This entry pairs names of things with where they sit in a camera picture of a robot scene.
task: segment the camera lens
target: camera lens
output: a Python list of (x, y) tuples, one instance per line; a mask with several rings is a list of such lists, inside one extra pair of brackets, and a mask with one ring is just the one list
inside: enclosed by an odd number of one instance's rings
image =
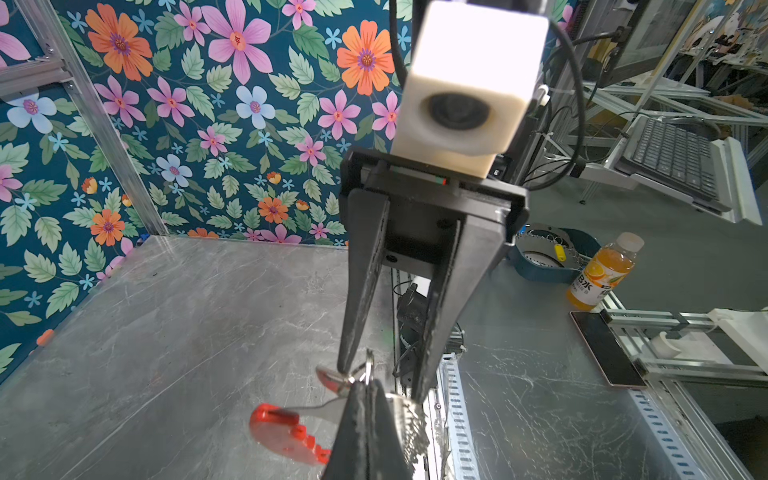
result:
[(491, 108), (477, 98), (463, 94), (439, 94), (429, 99), (429, 114), (451, 130), (470, 130), (488, 120)]

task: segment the bottle label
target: bottle label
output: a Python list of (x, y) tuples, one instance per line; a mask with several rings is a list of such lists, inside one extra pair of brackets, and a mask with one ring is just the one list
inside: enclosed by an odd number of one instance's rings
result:
[(597, 305), (626, 276), (593, 258), (571, 284), (571, 293), (582, 303)]

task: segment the smartphone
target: smartphone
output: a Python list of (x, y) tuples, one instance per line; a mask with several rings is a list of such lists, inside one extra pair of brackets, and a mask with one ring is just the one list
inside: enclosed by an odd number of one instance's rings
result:
[(600, 313), (571, 312), (571, 317), (608, 383), (631, 389), (646, 387)]

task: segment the orange juice bottle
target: orange juice bottle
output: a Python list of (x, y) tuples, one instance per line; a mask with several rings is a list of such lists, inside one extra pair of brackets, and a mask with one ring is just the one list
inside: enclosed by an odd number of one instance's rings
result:
[(579, 310), (592, 310), (632, 271), (644, 244), (634, 233), (624, 232), (615, 242), (602, 247), (568, 289), (571, 303)]

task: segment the white camera housing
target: white camera housing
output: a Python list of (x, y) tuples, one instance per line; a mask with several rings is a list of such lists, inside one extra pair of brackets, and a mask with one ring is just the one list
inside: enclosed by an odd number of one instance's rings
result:
[[(506, 151), (536, 86), (546, 17), (460, 2), (429, 3), (402, 94), (392, 154), (474, 177), (486, 177)], [(485, 102), (485, 123), (470, 130), (438, 124), (437, 94)]]

